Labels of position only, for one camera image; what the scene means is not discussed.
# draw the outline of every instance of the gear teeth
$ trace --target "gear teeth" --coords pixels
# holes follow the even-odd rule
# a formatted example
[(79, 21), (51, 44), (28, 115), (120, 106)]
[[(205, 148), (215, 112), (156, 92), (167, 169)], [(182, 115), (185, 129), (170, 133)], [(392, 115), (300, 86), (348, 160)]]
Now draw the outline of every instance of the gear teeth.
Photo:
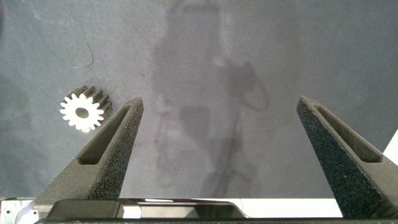
[(69, 120), (69, 125), (75, 125), (77, 130), (88, 132), (101, 126), (104, 120), (112, 112), (112, 102), (102, 90), (95, 90), (92, 86), (83, 86), (67, 95), (61, 102), (60, 112), (64, 114), (64, 120)]

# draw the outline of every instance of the gray table surface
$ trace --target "gray table surface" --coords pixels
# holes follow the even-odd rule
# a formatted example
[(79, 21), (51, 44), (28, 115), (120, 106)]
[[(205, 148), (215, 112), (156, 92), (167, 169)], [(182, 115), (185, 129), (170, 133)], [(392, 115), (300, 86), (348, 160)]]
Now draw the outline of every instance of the gray table surface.
[(380, 150), (398, 128), (398, 1), (3, 1), (0, 196), (34, 197), (95, 134), (94, 85), (145, 112), (121, 193), (331, 198), (296, 115), (316, 99)]

